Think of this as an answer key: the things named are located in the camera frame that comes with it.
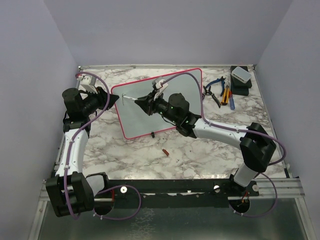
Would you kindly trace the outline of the white marker pen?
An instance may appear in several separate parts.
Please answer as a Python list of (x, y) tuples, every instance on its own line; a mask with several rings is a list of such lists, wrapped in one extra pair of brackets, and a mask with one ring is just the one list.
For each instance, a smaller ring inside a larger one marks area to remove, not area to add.
[(137, 98), (130, 97), (130, 96), (127, 96), (127, 95), (124, 95), (123, 98), (131, 100), (131, 101), (136, 101), (137, 100)]

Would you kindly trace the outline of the pink framed whiteboard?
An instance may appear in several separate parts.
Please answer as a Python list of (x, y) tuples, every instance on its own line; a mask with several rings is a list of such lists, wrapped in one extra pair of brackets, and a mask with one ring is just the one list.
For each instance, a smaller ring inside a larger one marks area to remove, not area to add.
[[(163, 92), (164, 99), (168, 99), (172, 94), (181, 93), (189, 102), (189, 110), (196, 114), (201, 114), (201, 97), (198, 87), (202, 86), (203, 72), (200, 68), (182, 70), (182, 74), (168, 82), (168, 87)], [(162, 119), (159, 114), (147, 115), (134, 101), (123, 98), (129, 96), (139, 98), (146, 96), (153, 90), (152, 82), (162, 77), (165, 80), (176, 75), (168, 73), (129, 83), (122, 83), (111, 88), (113, 95), (118, 95), (119, 99), (115, 103), (116, 112), (125, 139), (130, 140), (141, 136), (150, 135), (151, 132), (158, 133), (172, 129), (174, 126)]]

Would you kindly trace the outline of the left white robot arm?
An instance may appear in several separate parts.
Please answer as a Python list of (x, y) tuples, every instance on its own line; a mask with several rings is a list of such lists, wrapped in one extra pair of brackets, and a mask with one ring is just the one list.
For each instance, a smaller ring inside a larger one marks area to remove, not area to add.
[(91, 130), (90, 115), (97, 110), (109, 110), (119, 96), (97, 87), (94, 93), (69, 88), (62, 97), (66, 107), (65, 146), (58, 170), (47, 179), (45, 188), (57, 217), (78, 218), (80, 213), (93, 210), (96, 195), (103, 198), (110, 193), (111, 186), (104, 172), (89, 177), (83, 175), (83, 160)]

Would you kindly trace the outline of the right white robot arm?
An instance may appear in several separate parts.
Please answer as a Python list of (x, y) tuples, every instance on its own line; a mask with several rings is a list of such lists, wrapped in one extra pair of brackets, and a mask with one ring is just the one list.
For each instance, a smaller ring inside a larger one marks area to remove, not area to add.
[(190, 104), (181, 93), (170, 95), (168, 100), (162, 95), (154, 98), (150, 93), (134, 100), (134, 103), (149, 116), (159, 114), (169, 120), (185, 137), (209, 139), (239, 149), (243, 164), (229, 184), (230, 191), (236, 196), (246, 192), (251, 180), (266, 171), (275, 152), (274, 140), (260, 124), (253, 122), (248, 127), (236, 127), (205, 120), (189, 110)]

